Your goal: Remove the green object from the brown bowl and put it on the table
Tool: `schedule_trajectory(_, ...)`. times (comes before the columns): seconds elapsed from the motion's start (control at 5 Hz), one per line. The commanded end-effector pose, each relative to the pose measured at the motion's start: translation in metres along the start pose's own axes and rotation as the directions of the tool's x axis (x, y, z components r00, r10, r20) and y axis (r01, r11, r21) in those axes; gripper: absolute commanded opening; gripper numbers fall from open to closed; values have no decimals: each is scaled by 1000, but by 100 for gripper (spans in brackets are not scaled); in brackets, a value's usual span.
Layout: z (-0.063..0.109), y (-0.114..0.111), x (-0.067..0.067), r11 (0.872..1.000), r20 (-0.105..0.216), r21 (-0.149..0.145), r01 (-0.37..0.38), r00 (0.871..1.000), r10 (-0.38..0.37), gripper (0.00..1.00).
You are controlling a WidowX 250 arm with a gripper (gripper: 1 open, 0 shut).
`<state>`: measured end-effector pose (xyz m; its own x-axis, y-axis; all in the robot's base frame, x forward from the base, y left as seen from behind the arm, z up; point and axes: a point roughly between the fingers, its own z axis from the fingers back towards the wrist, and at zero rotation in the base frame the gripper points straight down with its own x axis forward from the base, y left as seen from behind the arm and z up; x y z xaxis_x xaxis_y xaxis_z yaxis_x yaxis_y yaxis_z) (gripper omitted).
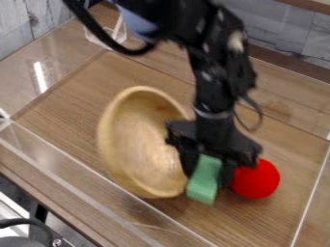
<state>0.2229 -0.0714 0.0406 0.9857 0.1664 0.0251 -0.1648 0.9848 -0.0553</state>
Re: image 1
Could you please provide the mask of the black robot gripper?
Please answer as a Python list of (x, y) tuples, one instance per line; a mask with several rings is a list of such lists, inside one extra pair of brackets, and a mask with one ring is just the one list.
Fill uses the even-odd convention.
[(224, 189), (232, 186), (238, 166), (256, 168), (262, 146), (238, 129), (234, 116), (213, 120), (197, 116), (194, 120), (173, 120), (166, 124), (166, 142), (176, 146), (185, 175), (196, 172), (200, 157), (206, 154), (228, 161), (221, 173)]

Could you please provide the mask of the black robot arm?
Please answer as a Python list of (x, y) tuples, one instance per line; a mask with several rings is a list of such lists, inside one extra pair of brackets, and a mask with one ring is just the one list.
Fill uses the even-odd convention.
[(214, 0), (109, 1), (147, 46), (173, 41), (188, 51), (197, 85), (197, 118), (169, 122), (167, 142), (180, 151), (188, 175), (198, 171), (204, 155), (224, 161), (217, 179), (229, 185), (241, 166), (257, 166), (262, 152), (262, 146), (238, 130), (238, 101), (258, 105), (249, 96), (257, 87), (257, 72), (249, 58), (245, 24)]

